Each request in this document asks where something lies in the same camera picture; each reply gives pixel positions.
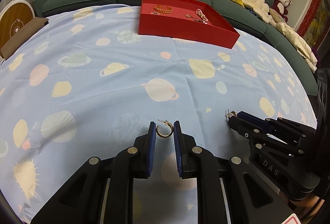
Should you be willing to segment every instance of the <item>earring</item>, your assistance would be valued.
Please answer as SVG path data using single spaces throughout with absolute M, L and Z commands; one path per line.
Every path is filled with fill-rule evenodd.
M 167 125 L 170 129 L 171 129 L 171 132 L 170 134 L 168 135 L 163 135 L 159 132 L 158 128 L 159 128 L 159 125 L 157 125 L 156 127 L 156 133 L 158 134 L 159 137 L 161 138 L 169 138 L 172 134 L 173 134 L 173 125 L 169 122 L 169 121 L 161 121 L 161 120 L 158 120 L 159 122 L 163 122 L 165 125 Z

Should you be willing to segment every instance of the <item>metal screw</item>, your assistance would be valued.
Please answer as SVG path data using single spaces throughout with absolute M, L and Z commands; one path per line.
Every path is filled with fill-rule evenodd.
M 129 154 L 135 154 L 135 153 L 138 152 L 138 149 L 136 147 L 130 147 L 130 148 L 127 149 L 127 152 Z
M 88 160 L 88 162 L 91 164 L 91 165 L 95 165 L 99 162 L 99 158 L 96 158 L 96 157 L 92 157 Z
M 191 150 L 192 150 L 193 153 L 201 153 L 202 152 L 202 148 L 200 148 L 200 147 L 193 147 Z
M 232 161 L 232 163 L 234 163 L 236 165 L 238 165 L 238 164 L 240 164 L 242 162 L 242 160 L 239 157 L 236 157 L 236 156 L 234 156 L 233 158 L 231 158 L 231 161 Z

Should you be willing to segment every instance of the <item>gold bracelet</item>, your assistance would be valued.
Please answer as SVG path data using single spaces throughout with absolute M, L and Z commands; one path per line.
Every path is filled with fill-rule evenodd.
M 173 9 L 171 7 L 168 7 L 168 6 L 165 7 L 165 10 L 160 9 L 160 8 L 163 8 L 163 5 L 156 5 L 154 7 L 154 10 L 158 11 L 158 12 L 161 12 L 161 13 L 171 13 L 173 11 Z

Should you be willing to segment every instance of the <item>cream blanket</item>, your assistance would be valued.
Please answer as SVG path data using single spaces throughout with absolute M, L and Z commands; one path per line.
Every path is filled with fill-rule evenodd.
M 286 23 L 276 23 L 273 25 L 281 32 L 287 40 L 296 48 L 297 52 L 305 59 L 306 63 L 314 73 L 316 70 L 317 59 L 311 51 L 311 47 L 300 37 L 295 30 Z

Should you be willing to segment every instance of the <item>pink planet print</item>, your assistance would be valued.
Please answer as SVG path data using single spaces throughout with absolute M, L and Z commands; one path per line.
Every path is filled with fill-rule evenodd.
M 165 58 L 165 59 L 170 59 L 172 57 L 172 55 L 169 52 L 166 52 L 166 51 L 162 51 L 160 53 L 160 56 Z
M 22 149 L 29 150 L 31 148 L 30 139 L 26 139 L 22 144 Z
M 37 86 L 39 85 L 47 76 L 49 73 L 48 66 L 45 65 L 37 65 L 30 74 L 30 85 L 31 86 Z

